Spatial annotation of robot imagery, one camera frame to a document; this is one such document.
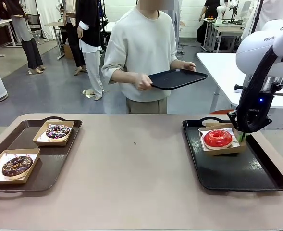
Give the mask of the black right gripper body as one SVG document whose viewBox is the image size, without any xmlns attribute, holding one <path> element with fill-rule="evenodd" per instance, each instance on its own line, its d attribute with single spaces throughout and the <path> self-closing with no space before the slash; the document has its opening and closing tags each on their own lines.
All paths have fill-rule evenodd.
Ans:
<svg viewBox="0 0 283 231">
<path fill-rule="evenodd" d="M 239 105 L 228 113 L 233 126 L 240 132 L 257 132 L 271 123 L 267 114 L 272 103 L 272 93 L 252 93 L 243 89 Z"/>
</svg>

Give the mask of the red glazed donut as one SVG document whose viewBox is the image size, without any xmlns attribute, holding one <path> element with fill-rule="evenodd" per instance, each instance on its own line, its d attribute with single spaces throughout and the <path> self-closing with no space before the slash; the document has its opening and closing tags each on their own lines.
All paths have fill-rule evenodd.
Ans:
<svg viewBox="0 0 283 231">
<path fill-rule="evenodd" d="M 211 130 L 204 135 L 204 143 L 208 148 L 228 147 L 232 143 L 232 135 L 226 130 Z"/>
</svg>

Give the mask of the black serving tray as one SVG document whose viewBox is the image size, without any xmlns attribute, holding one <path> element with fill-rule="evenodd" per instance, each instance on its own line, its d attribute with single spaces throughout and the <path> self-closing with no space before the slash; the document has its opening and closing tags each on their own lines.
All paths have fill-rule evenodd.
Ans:
<svg viewBox="0 0 283 231">
<path fill-rule="evenodd" d="M 151 85 L 161 90 L 178 89 L 203 81 L 207 77 L 207 74 L 184 69 L 174 69 L 149 75 L 149 78 L 152 81 Z"/>
</svg>

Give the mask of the colourful sprinkles donut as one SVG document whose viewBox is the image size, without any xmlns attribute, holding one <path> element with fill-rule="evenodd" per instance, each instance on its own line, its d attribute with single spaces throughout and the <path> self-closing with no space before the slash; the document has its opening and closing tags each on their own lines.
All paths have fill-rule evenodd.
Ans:
<svg viewBox="0 0 283 231">
<path fill-rule="evenodd" d="M 63 141 L 70 133 L 69 127 L 61 124 L 50 124 L 45 134 L 49 141 Z"/>
</svg>

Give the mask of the chocolate glazed donut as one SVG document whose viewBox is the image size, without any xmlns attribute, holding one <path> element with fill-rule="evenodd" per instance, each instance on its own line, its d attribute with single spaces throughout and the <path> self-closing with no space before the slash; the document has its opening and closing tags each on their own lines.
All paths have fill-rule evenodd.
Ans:
<svg viewBox="0 0 283 231">
<path fill-rule="evenodd" d="M 32 158 L 28 156 L 19 156 L 11 159 L 2 167 L 2 174 L 9 178 L 22 177 L 33 164 Z"/>
</svg>

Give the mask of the person's right forearm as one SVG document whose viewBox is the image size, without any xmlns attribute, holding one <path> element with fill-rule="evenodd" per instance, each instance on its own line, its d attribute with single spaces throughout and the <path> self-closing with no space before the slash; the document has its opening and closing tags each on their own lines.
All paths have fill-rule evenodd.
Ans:
<svg viewBox="0 0 283 231">
<path fill-rule="evenodd" d="M 131 83 L 136 84 L 139 80 L 139 74 L 134 72 L 125 72 L 117 69 L 111 76 L 111 81 L 118 83 Z"/>
</svg>

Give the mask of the large black plastic tray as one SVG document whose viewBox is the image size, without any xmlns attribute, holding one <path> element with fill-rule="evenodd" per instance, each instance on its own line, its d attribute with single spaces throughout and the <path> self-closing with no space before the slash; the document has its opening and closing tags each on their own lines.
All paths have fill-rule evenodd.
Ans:
<svg viewBox="0 0 283 231">
<path fill-rule="evenodd" d="M 283 191 L 283 174 L 252 135 L 247 136 L 247 146 L 242 152 L 207 154 L 199 137 L 206 120 L 215 120 L 217 125 L 224 123 L 214 117 L 182 122 L 197 177 L 204 188 L 239 192 Z"/>
</svg>

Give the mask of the brown plastic tray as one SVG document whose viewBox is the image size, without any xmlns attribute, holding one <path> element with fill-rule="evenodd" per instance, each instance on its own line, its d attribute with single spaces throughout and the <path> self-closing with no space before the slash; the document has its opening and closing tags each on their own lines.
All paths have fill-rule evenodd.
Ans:
<svg viewBox="0 0 283 231">
<path fill-rule="evenodd" d="M 74 126 L 65 146 L 38 146 L 33 142 L 41 126 L 46 121 L 73 121 Z M 81 120 L 66 120 L 50 116 L 42 120 L 28 119 L 20 122 L 12 131 L 0 138 L 0 154 L 5 150 L 36 149 L 40 157 L 24 184 L 1 184 L 0 193 L 33 193 L 51 188 L 65 164 L 72 144 L 82 125 Z"/>
</svg>

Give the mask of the person's left hand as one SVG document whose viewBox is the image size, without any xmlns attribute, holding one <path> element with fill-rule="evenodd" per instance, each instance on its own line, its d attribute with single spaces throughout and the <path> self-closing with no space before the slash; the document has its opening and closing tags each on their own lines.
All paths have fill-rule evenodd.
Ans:
<svg viewBox="0 0 283 231">
<path fill-rule="evenodd" d="M 183 61 L 181 69 L 195 72 L 196 71 L 196 65 L 193 62 L 184 62 Z"/>
</svg>

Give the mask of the person's right hand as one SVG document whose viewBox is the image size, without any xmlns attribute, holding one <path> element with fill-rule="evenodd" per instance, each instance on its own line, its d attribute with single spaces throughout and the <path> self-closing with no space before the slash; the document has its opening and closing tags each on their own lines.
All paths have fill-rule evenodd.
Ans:
<svg viewBox="0 0 283 231">
<path fill-rule="evenodd" d="M 140 91 L 149 90 L 152 87 L 152 80 L 148 75 L 137 74 L 135 77 L 134 85 Z"/>
</svg>

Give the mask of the grey workbench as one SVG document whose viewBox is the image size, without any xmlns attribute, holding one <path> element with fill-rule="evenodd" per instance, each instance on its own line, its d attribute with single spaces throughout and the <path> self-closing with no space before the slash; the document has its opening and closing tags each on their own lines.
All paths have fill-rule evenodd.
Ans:
<svg viewBox="0 0 283 231">
<path fill-rule="evenodd" d="M 206 32 L 201 48 L 209 53 L 232 53 L 237 39 L 243 33 L 243 29 L 239 25 L 234 24 L 216 24 L 213 20 L 203 19 L 206 23 Z M 221 40 L 228 38 L 229 43 L 227 49 L 221 48 Z"/>
</svg>

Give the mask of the person in cream sweater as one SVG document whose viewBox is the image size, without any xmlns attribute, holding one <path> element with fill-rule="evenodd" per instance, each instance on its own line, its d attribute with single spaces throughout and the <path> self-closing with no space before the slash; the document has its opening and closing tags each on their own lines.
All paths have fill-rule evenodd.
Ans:
<svg viewBox="0 0 283 231">
<path fill-rule="evenodd" d="M 138 0 L 117 21 L 107 45 L 102 73 L 109 83 L 113 72 L 152 75 L 169 71 L 177 59 L 174 25 L 167 10 L 175 0 Z M 140 91 L 134 84 L 118 83 L 130 114 L 166 114 L 171 92 L 151 87 Z"/>
</svg>

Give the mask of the cardboard carton on floor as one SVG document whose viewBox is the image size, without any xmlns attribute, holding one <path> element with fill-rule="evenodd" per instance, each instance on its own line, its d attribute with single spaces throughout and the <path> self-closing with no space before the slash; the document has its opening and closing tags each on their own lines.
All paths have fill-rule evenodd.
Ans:
<svg viewBox="0 0 283 231">
<path fill-rule="evenodd" d="M 70 48 L 69 45 L 64 44 L 63 49 L 64 49 L 64 56 L 65 56 L 66 59 L 74 59 L 71 48 Z"/>
</svg>

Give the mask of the black office chair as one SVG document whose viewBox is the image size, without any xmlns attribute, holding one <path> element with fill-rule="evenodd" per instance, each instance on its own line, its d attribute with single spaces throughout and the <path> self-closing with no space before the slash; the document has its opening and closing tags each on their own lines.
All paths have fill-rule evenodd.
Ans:
<svg viewBox="0 0 283 231">
<path fill-rule="evenodd" d="M 32 34 L 36 37 L 40 35 L 41 38 L 44 38 L 43 29 L 40 23 L 40 14 L 27 14 L 26 19 Z"/>
</svg>

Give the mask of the figure in grey dress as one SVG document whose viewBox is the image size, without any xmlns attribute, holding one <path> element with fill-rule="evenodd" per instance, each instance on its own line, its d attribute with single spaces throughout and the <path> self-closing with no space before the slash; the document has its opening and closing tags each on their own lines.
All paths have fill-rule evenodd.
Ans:
<svg viewBox="0 0 283 231">
<path fill-rule="evenodd" d="M 31 75 L 43 73 L 46 68 L 43 66 L 36 41 L 19 0 L 2 0 L 2 5 L 11 18 L 14 30 L 21 40 L 22 48 L 27 57 L 28 73 Z"/>
</svg>

